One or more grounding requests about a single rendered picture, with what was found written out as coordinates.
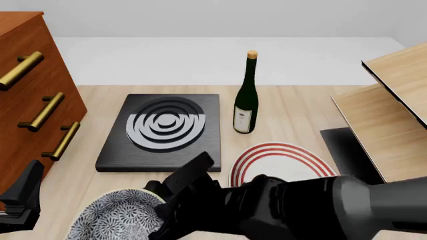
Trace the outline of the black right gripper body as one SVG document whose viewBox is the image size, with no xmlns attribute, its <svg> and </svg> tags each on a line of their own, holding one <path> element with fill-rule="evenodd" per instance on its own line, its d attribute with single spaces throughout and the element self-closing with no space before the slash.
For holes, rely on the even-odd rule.
<svg viewBox="0 0 427 240">
<path fill-rule="evenodd" d="M 234 233 L 233 219 L 226 213 L 225 191 L 208 173 L 173 173 L 165 183 L 173 193 L 171 208 L 180 238 L 194 231 Z"/>
</svg>

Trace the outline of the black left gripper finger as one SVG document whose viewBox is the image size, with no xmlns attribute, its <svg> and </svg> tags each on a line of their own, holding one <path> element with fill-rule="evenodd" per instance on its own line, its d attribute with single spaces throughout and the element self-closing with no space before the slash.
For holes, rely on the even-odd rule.
<svg viewBox="0 0 427 240">
<path fill-rule="evenodd" d="M 6 205 L 38 205 L 44 165 L 34 159 L 20 177 L 2 195 L 0 201 Z"/>
<path fill-rule="evenodd" d="M 31 175 L 24 175 L 23 177 L 23 186 L 21 188 L 21 202 L 23 206 L 23 211 L 35 211 L 40 213 L 39 205 L 39 194 L 41 187 L 41 178 L 36 175 L 32 177 Z"/>
</svg>

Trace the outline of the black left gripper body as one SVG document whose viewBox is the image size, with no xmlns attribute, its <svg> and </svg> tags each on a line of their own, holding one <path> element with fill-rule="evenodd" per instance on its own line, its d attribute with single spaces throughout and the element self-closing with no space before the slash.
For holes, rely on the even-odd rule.
<svg viewBox="0 0 427 240">
<path fill-rule="evenodd" d="M 40 203 L 30 205 L 6 205 L 0 211 L 0 231 L 30 231 L 40 216 Z"/>
</svg>

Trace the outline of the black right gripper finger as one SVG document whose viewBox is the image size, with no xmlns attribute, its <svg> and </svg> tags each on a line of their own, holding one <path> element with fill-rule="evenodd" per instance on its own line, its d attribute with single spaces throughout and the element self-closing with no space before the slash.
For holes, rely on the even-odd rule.
<svg viewBox="0 0 427 240">
<path fill-rule="evenodd" d="M 167 199 L 168 197 L 171 197 L 171 191 L 169 187 L 167 187 L 167 185 L 161 183 L 160 181 L 148 181 L 144 189 L 155 193 L 162 199 Z"/>
<path fill-rule="evenodd" d="M 171 205 L 164 203 L 155 208 L 157 216 L 163 220 L 161 227 L 149 234 L 149 240 L 178 240 L 180 238 L 178 225 Z"/>
</svg>

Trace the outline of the black white patterned bowl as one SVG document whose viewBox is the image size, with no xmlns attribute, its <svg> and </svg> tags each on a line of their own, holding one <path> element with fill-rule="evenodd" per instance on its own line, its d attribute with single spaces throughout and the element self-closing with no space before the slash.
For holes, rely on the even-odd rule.
<svg viewBox="0 0 427 240">
<path fill-rule="evenodd" d="M 111 191 L 79 214 L 66 240 L 149 240 L 163 225 L 155 213 L 155 207 L 163 203 L 146 189 Z"/>
</svg>

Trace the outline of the flat black stove plate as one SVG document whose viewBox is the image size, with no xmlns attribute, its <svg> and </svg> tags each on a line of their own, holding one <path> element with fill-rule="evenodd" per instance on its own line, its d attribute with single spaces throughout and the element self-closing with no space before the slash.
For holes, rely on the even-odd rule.
<svg viewBox="0 0 427 240">
<path fill-rule="evenodd" d="M 217 94 L 129 94 L 97 158 L 98 172 L 174 172 L 202 152 L 221 171 Z"/>
</svg>

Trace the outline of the white plate with red rings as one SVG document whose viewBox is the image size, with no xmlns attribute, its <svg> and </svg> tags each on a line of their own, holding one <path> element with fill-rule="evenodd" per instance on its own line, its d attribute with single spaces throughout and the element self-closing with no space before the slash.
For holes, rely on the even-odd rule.
<svg viewBox="0 0 427 240">
<path fill-rule="evenodd" d="M 303 181 L 334 177 L 337 173 L 311 151 L 291 143 L 273 141 L 258 143 L 242 151 L 231 166 L 228 185 L 239 187 L 257 175 Z"/>
</svg>

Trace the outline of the wooden cabinet drawer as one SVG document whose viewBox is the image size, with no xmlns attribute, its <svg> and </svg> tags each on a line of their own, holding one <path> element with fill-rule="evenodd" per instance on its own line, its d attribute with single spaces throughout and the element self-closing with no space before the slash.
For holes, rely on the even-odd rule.
<svg viewBox="0 0 427 240">
<path fill-rule="evenodd" d="M 7 91 L 0 91 L 0 102 L 11 101 L 14 95 L 38 91 L 55 75 L 56 64 L 52 49 L 53 40 L 43 24 L 20 25 L 0 36 L 0 77 L 19 64 L 18 56 L 35 51 L 43 54 L 44 60 Z"/>
<path fill-rule="evenodd" d="M 87 112 L 84 104 L 74 105 L 64 100 L 37 132 L 17 127 L 20 122 L 32 121 L 44 105 L 44 102 L 38 101 L 30 107 L 0 113 L 0 194 L 17 180 L 34 159 L 45 166 L 43 175 L 47 175 L 55 162 L 41 154 L 56 148 L 66 133 L 60 129 L 61 126 L 81 121 Z"/>
<path fill-rule="evenodd" d="M 68 100 L 69 103 L 74 105 L 83 103 L 66 67 L 56 65 L 55 75 L 50 78 L 46 86 L 38 91 L 30 91 L 30 93 L 24 93 L 23 95 L 16 94 L 11 101 L 1 101 L 0 113 L 11 113 L 13 110 L 30 107 L 38 103 L 38 101 L 42 101 L 43 96 L 54 96 L 57 92 L 64 93 L 64 100 Z"/>
</svg>

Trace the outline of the dark green wine bottle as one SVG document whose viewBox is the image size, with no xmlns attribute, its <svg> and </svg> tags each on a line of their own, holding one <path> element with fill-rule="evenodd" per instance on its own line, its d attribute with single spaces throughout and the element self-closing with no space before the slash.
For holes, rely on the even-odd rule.
<svg viewBox="0 0 427 240">
<path fill-rule="evenodd" d="M 251 133 L 256 125 L 259 107 L 258 94 L 255 86 L 257 59 L 257 51 L 248 51 L 244 82 L 236 95 L 234 103 L 233 128 L 238 133 Z"/>
</svg>

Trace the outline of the brown wooden cabinet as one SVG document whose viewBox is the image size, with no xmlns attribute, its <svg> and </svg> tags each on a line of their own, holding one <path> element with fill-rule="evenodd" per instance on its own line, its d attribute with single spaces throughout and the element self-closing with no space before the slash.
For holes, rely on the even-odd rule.
<svg viewBox="0 0 427 240">
<path fill-rule="evenodd" d="M 86 113 L 43 14 L 0 11 L 0 194 L 32 160 L 50 169 Z"/>
</svg>

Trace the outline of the pale wooden shelf rack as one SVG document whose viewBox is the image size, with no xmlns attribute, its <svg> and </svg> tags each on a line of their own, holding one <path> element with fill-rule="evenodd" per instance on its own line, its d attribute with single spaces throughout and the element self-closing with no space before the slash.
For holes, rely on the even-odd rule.
<svg viewBox="0 0 427 240">
<path fill-rule="evenodd" d="M 427 42 L 362 66 L 376 83 L 334 95 L 347 127 L 321 131 L 339 172 L 369 184 L 427 177 Z"/>
</svg>

